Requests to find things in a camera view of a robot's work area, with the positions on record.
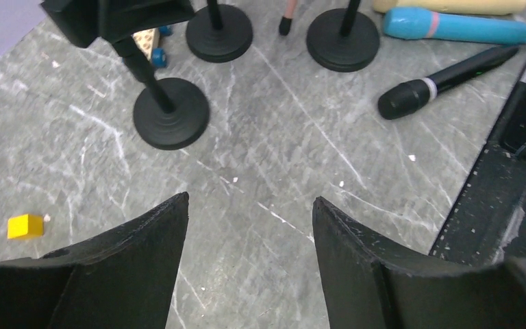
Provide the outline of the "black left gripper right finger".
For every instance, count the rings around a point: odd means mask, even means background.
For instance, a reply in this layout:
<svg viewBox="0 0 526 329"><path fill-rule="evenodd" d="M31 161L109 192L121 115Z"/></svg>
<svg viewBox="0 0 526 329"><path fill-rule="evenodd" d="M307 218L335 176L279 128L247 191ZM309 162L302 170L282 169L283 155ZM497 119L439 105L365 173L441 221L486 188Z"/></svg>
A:
<svg viewBox="0 0 526 329"><path fill-rule="evenodd" d="M312 226L331 328L526 328L526 258L471 267L426 256L323 197Z"/></svg>

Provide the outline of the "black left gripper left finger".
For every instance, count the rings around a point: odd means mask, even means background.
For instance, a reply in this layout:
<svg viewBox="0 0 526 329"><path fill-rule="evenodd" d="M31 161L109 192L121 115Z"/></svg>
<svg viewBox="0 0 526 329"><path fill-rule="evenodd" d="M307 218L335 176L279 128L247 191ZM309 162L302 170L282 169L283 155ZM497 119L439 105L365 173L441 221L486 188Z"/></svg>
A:
<svg viewBox="0 0 526 329"><path fill-rule="evenodd" d="M189 195L41 258L0 261L0 328L164 328Z"/></svg>

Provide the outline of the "black round-base tall stand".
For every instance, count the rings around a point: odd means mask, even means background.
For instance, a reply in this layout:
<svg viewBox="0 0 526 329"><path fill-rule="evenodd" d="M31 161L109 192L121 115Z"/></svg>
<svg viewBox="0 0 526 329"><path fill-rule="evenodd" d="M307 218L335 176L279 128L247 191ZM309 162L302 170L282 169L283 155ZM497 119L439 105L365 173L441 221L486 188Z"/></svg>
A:
<svg viewBox="0 0 526 329"><path fill-rule="evenodd" d="M189 1L46 0L40 4L68 41L80 48L108 41L145 89L134 104L136 131L147 144L162 150L187 147L205 132L210 106L202 90L178 77L157 80L155 70L136 45L134 33L189 21Z"/></svg>

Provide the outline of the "black microphone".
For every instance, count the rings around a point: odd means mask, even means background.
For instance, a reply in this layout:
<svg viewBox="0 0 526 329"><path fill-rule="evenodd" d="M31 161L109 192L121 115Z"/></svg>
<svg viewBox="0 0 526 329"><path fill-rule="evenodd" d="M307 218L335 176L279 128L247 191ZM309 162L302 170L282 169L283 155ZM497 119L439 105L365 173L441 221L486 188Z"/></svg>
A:
<svg viewBox="0 0 526 329"><path fill-rule="evenodd" d="M441 93L501 66L520 48L519 45L491 47L431 75L402 82L379 97L378 112L386 120L413 114Z"/></svg>

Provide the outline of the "black round-base clip stand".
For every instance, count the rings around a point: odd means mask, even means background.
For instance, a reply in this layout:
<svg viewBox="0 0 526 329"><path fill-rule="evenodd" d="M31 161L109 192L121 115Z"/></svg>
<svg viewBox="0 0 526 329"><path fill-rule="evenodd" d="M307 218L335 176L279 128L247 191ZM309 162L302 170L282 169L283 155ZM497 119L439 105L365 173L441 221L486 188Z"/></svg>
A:
<svg viewBox="0 0 526 329"><path fill-rule="evenodd" d="M368 66L380 46L374 22L358 11L360 0L328 10L310 24L306 45L311 57L331 71L350 73Z"/></svg>

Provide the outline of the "black shock-mount round stand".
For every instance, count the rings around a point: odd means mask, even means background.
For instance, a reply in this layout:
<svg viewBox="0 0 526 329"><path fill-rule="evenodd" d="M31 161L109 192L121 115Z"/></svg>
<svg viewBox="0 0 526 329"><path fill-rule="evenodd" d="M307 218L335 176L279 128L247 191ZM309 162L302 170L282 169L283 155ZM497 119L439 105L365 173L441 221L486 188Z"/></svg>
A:
<svg viewBox="0 0 526 329"><path fill-rule="evenodd" d="M186 28L186 42L206 62L230 62L243 55L253 41L253 27L240 8L208 1Z"/></svg>

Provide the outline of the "blue microphone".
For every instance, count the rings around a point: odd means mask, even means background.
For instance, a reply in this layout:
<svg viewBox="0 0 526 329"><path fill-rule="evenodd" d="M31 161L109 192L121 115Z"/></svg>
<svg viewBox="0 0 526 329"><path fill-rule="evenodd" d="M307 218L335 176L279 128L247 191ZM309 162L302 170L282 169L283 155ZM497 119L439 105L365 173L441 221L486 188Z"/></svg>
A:
<svg viewBox="0 0 526 329"><path fill-rule="evenodd" d="M425 38L495 45L526 43L526 23L443 14L418 7L397 7L384 15L386 35L404 40Z"/></svg>

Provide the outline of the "cream yellow microphone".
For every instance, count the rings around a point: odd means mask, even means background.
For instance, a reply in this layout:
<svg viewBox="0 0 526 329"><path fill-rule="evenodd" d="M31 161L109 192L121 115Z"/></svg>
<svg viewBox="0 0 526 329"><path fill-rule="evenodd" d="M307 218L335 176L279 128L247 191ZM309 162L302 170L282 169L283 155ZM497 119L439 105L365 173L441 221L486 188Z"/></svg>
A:
<svg viewBox="0 0 526 329"><path fill-rule="evenodd" d="M396 7L418 7L451 14L517 14L526 8L526 0L374 0L373 9L386 13Z"/></svg>

